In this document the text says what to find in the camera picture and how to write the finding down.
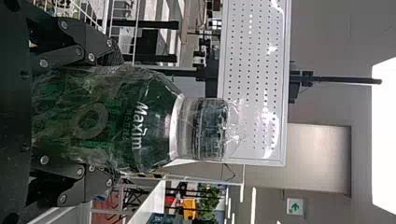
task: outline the black metal rod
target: black metal rod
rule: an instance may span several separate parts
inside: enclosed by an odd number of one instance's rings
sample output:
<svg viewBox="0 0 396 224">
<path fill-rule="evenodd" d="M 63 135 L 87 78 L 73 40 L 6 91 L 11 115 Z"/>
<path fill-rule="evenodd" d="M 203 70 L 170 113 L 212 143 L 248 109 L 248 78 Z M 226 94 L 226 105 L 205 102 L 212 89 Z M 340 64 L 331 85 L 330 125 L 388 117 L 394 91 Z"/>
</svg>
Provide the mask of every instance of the black metal rod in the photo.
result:
<svg viewBox="0 0 396 224">
<path fill-rule="evenodd" d="M 98 20 L 98 24 L 102 25 L 102 20 Z M 107 21 L 109 25 L 111 23 L 112 26 L 126 26 L 126 27 L 136 27 L 136 21 L 125 21 L 125 20 L 113 20 Z M 155 29 L 169 29 L 169 30 L 178 30 L 179 29 L 178 21 L 139 21 L 137 27 L 139 28 L 155 28 Z"/>
<path fill-rule="evenodd" d="M 123 54 L 125 62 L 130 62 L 133 58 L 130 54 Z M 177 63 L 176 54 L 168 55 L 152 55 L 152 54 L 136 54 L 134 60 L 138 62 L 153 62 L 153 63 Z"/>
<path fill-rule="evenodd" d="M 290 82 L 335 82 L 348 85 L 380 85 L 381 79 L 369 77 L 302 77 L 290 76 Z"/>
</svg>

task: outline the black machinery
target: black machinery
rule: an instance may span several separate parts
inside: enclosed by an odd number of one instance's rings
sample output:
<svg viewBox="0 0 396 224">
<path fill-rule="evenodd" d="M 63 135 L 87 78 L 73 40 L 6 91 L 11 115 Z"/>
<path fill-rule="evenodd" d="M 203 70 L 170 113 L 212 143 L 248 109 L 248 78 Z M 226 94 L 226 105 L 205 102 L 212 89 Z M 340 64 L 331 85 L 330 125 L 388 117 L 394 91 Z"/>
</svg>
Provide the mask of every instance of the black machinery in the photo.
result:
<svg viewBox="0 0 396 224">
<path fill-rule="evenodd" d="M 32 78 L 64 65 L 119 65 L 123 59 L 117 43 L 89 24 L 51 17 L 24 0 L 0 1 L 0 21 L 0 222 L 26 223 L 51 207 L 89 202 L 120 178 L 31 146 Z"/>
</svg>

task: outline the perforated metal panel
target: perforated metal panel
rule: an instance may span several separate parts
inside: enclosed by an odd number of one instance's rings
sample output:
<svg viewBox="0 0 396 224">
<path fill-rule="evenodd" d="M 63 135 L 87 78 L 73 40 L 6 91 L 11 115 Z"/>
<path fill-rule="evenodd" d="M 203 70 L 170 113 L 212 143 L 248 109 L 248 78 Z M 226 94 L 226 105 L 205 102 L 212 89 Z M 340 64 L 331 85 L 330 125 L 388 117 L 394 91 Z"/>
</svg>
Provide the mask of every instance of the perforated metal panel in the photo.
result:
<svg viewBox="0 0 396 224">
<path fill-rule="evenodd" d="M 222 22 L 218 97 L 245 102 L 227 162 L 285 165 L 290 0 L 225 0 Z"/>
</svg>

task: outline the bolt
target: bolt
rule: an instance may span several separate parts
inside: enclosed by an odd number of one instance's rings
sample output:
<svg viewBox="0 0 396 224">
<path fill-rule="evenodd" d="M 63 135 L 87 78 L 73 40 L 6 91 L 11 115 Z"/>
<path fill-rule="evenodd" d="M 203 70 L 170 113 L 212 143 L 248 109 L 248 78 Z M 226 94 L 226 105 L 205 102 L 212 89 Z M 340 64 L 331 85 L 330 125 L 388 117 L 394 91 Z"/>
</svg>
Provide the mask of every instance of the bolt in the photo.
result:
<svg viewBox="0 0 396 224">
<path fill-rule="evenodd" d="M 108 179 L 106 182 L 106 186 L 108 186 L 109 188 L 113 185 L 113 180 Z"/>
<path fill-rule="evenodd" d="M 22 145 L 22 151 L 29 151 L 29 150 L 30 150 L 30 147 L 29 147 L 28 144 L 23 144 Z"/>
<path fill-rule="evenodd" d="M 40 158 L 40 163 L 42 165 L 47 165 L 50 162 L 50 158 L 48 156 L 43 156 Z"/>
<path fill-rule="evenodd" d="M 62 26 L 62 28 L 64 28 L 66 30 L 67 29 L 67 22 L 61 21 L 61 26 Z"/>
<path fill-rule="evenodd" d="M 83 174 L 84 174 L 84 170 L 82 168 L 79 168 L 77 170 L 77 175 L 80 176 L 80 175 L 83 175 Z"/>
<path fill-rule="evenodd" d="M 67 195 L 64 194 L 61 197 L 59 197 L 58 202 L 60 204 L 64 204 L 64 203 L 66 203 L 66 200 L 67 200 Z"/>
<path fill-rule="evenodd" d="M 88 170 L 92 173 L 93 171 L 95 171 L 95 166 L 90 165 L 90 168 L 88 168 Z"/>
<path fill-rule="evenodd" d="M 81 49 L 76 49 L 76 53 L 77 53 L 78 56 L 81 56 L 82 55 L 82 50 Z"/>
<path fill-rule="evenodd" d="M 90 60 L 90 62 L 93 63 L 95 61 L 95 56 L 92 53 L 90 53 L 88 54 L 88 59 Z"/>
<path fill-rule="evenodd" d="M 21 71 L 21 72 L 20 72 L 20 75 L 21 75 L 21 78 L 22 78 L 23 80 L 27 80 L 27 79 L 30 77 L 29 73 L 26 72 L 26 71 Z"/>
<path fill-rule="evenodd" d="M 45 59 L 41 59 L 40 66 L 46 68 L 49 66 L 49 62 L 47 62 L 47 60 L 45 60 Z"/>
</svg>

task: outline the clear plastic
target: clear plastic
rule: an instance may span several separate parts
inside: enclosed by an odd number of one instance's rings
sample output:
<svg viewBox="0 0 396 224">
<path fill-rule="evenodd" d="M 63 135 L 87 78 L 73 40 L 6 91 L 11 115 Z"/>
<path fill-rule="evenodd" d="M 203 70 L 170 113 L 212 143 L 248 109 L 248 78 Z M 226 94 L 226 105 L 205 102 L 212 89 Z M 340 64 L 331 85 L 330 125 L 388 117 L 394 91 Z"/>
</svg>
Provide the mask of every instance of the clear plastic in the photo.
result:
<svg viewBox="0 0 396 224">
<path fill-rule="evenodd" d="M 178 156 L 197 161 L 230 158 L 246 134 L 239 110 L 236 102 L 222 99 L 184 99 L 177 123 Z"/>
<path fill-rule="evenodd" d="M 130 65 L 66 67 L 33 82 L 33 145 L 125 175 L 178 158 L 224 161 L 244 138 L 230 119 L 239 106 L 185 98 L 163 74 Z"/>
<path fill-rule="evenodd" d="M 49 156 L 149 172 L 171 160 L 180 91 L 163 74 L 129 65 L 63 68 L 33 82 L 33 144 Z"/>
</svg>

